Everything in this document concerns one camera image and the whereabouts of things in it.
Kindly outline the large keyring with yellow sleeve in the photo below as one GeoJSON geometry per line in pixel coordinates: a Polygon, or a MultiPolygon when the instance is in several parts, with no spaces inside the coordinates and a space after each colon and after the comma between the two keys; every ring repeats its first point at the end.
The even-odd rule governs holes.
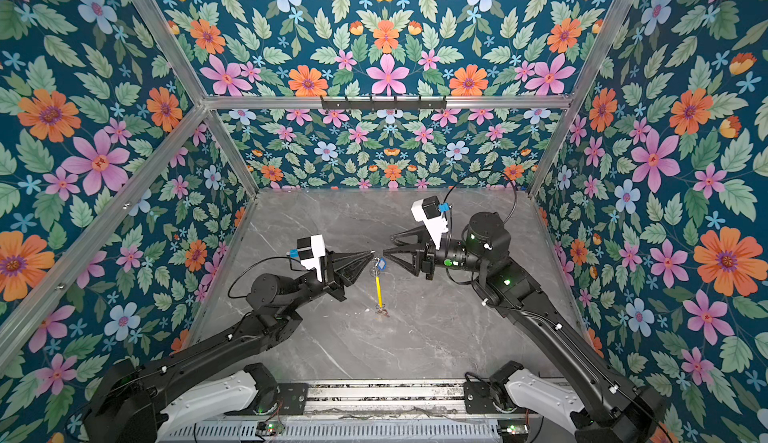
{"type": "Polygon", "coordinates": [[[381,272],[378,272],[377,268],[376,268],[376,263],[378,262],[379,258],[380,257],[376,257],[373,260],[373,267],[370,270],[370,273],[371,273],[372,277],[374,278],[374,282],[375,282],[376,297],[377,297],[377,307],[378,306],[383,306],[384,308],[386,308],[385,304],[384,304],[384,301],[383,301],[383,292],[382,292],[382,286],[381,286],[381,272]]]}

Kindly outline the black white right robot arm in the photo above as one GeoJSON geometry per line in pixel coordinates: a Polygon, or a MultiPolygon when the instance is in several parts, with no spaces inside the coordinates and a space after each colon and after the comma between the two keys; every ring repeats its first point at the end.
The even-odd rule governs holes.
{"type": "Polygon", "coordinates": [[[509,254],[511,234],[496,212],[474,214],[458,237],[443,217],[392,235],[386,259],[428,279],[437,268],[467,271],[484,306],[522,331],[566,379],[564,386],[511,362],[493,375],[502,403],[529,409],[578,442],[647,442],[663,428],[667,402],[606,363],[509,254]]]}

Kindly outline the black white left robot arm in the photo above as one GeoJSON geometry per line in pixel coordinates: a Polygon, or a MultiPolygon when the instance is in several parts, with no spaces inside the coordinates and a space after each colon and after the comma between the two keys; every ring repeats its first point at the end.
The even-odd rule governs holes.
{"type": "Polygon", "coordinates": [[[324,295],[344,300],[373,258],[371,251],[331,251],[300,276],[262,274],[245,297],[251,310],[238,322],[168,357],[113,365],[84,411],[88,441],[158,442],[213,416],[274,411],[278,385],[263,364],[222,371],[286,341],[302,322],[301,306],[324,295]]]}

